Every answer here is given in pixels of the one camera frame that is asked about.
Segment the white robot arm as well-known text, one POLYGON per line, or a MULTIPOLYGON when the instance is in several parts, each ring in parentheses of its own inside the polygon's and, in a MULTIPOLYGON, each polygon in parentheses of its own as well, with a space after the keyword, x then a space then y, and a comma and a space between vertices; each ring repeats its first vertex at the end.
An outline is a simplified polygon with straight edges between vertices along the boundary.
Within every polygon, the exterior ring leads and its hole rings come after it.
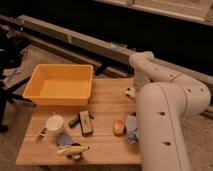
POLYGON ((142 171, 191 171, 180 118, 204 112, 211 93, 201 81, 159 65, 150 51, 129 56, 135 70, 142 171))

